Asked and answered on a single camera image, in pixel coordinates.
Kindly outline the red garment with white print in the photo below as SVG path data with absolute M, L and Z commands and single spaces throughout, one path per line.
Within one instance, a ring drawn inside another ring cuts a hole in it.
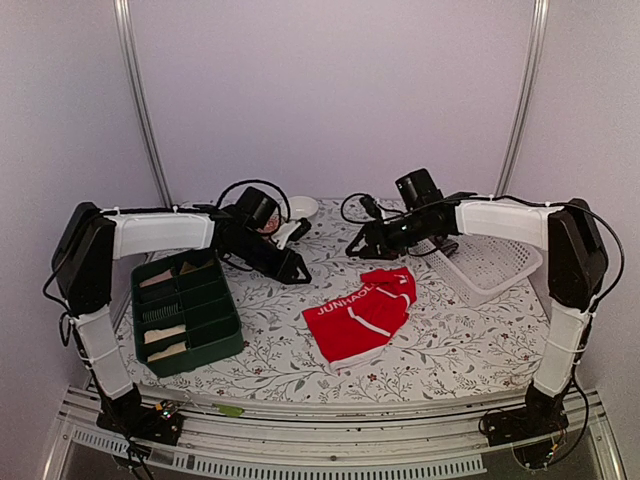
M 302 312 L 333 371 L 380 356 L 408 321 L 417 299 L 416 281 L 408 267 L 373 270 L 360 280 L 357 291 Z

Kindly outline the khaki tan underwear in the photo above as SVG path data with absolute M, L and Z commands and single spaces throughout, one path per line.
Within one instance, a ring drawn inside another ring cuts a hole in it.
M 200 268 L 201 268 L 201 265 L 196 265 L 196 264 L 190 263 L 188 261 L 185 261 L 181 266 L 179 274 L 180 275 L 186 275 L 186 274 L 189 274 L 189 273 L 194 273 L 195 271 L 199 270 Z

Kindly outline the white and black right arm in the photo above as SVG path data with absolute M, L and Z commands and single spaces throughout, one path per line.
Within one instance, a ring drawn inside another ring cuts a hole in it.
M 459 192 L 429 195 L 406 212 L 383 218 L 364 199 L 369 218 L 359 221 L 346 253 L 361 259 L 391 260 L 429 237 L 481 235 L 517 241 L 548 255 L 550 331 L 539 367 L 519 409 L 487 411 L 479 431 L 490 445 L 504 445 L 567 428 L 564 398 L 579 386 L 576 370 L 586 349 L 593 318 L 610 294 L 602 286 L 609 268 L 600 235 L 608 223 L 586 201 L 536 203 L 510 195 L 490 197 Z

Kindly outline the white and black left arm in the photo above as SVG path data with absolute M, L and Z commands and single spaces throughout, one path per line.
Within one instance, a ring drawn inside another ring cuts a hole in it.
M 184 419 L 174 402 L 145 406 L 120 351 L 112 324 L 116 260 L 169 251 L 132 276 L 138 356 L 158 376 L 212 363 L 242 350 L 241 321 L 224 265 L 286 285 L 312 277 L 302 256 L 266 230 L 275 212 L 289 211 L 255 189 L 226 206 L 103 210 L 79 204 L 51 261 L 51 282 L 63 307 L 59 332 L 74 341 L 101 399 L 100 427 L 127 440 L 176 445 Z

